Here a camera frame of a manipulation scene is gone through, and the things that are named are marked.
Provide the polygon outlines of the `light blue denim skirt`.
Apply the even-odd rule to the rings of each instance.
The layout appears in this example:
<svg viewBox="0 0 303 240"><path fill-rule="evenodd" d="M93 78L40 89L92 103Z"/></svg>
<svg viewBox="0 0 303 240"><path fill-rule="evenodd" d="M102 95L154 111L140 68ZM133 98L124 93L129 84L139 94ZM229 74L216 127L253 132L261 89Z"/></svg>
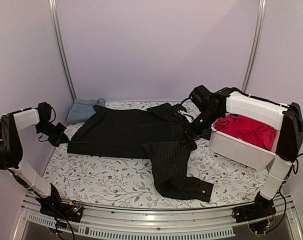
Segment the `light blue denim skirt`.
<svg viewBox="0 0 303 240"><path fill-rule="evenodd" d="M92 115L96 113L94 106L106 105L103 98L84 100L76 98L69 107L67 115L68 124L78 124L86 122Z"/></svg>

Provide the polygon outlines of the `black striped garment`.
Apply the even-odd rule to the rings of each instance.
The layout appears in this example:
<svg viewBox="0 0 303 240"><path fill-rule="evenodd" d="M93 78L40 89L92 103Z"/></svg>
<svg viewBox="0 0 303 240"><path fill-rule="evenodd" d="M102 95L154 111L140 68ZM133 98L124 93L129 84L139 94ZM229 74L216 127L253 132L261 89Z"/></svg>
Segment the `black striped garment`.
<svg viewBox="0 0 303 240"><path fill-rule="evenodd" d="M95 113L67 145L69 154L97 157L149 159L154 186L165 198L211 200L214 185L187 175L191 152L179 104L164 103L141 109L110 109L95 105Z"/></svg>

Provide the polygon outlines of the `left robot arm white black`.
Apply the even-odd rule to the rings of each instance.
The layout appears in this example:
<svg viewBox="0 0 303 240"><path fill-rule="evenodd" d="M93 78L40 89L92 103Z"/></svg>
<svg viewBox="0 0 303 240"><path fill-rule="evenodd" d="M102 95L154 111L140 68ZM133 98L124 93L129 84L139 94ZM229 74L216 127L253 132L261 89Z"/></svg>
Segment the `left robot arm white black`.
<svg viewBox="0 0 303 240"><path fill-rule="evenodd" d="M52 186L24 157L20 132L35 127L36 133L47 136L44 141L54 147L69 143L66 127L60 122L53 124L55 114L50 104L41 102L36 108L24 108L0 117L0 170L9 171L18 183L44 199L52 195Z"/></svg>

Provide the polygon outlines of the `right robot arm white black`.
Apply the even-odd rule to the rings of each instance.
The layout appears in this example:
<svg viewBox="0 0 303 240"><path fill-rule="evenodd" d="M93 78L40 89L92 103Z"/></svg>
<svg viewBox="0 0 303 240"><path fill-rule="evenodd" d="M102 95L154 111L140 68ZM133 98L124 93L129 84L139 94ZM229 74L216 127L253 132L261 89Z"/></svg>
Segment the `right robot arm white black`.
<svg viewBox="0 0 303 240"><path fill-rule="evenodd" d="M272 164L269 175L250 214L261 218L269 211L269 202L286 181L293 163L301 156L303 143L303 117L300 105L277 103L242 92L236 87L224 87L211 92L200 85L189 94L188 100L200 114L192 118L183 114L186 138L190 141L210 135L212 152L256 170ZM241 139L240 134L249 127L243 118L269 127L275 133L271 144L259 147Z"/></svg>

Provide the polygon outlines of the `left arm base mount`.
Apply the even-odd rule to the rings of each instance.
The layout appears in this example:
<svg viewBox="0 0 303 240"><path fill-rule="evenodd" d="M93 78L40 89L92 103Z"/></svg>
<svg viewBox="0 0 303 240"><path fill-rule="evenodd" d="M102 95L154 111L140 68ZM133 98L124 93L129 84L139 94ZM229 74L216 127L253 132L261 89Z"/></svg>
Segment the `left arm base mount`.
<svg viewBox="0 0 303 240"><path fill-rule="evenodd" d="M40 213L53 218L68 220L69 222L80 223L83 216L83 205L72 200L70 203L62 202L56 187L50 184L50 194L47 197L34 193L35 198L40 204Z"/></svg>

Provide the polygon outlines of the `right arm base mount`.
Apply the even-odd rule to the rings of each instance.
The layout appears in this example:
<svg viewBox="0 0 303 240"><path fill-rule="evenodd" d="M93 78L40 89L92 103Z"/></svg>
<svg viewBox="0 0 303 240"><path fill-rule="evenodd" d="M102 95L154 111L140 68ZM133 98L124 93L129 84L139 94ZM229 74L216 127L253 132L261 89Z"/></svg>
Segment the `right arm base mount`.
<svg viewBox="0 0 303 240"><path fill-rule="evenodd" d="M254 202L248 205L235 207L231 216L236 220L237 223L250 222L264 218L259 222L249 224L249 230L255 235L264 235L269 230L272 221L267 220L267 217L274 217L276 208L274 201L267 200L258 193L254 199Z"/></svg>

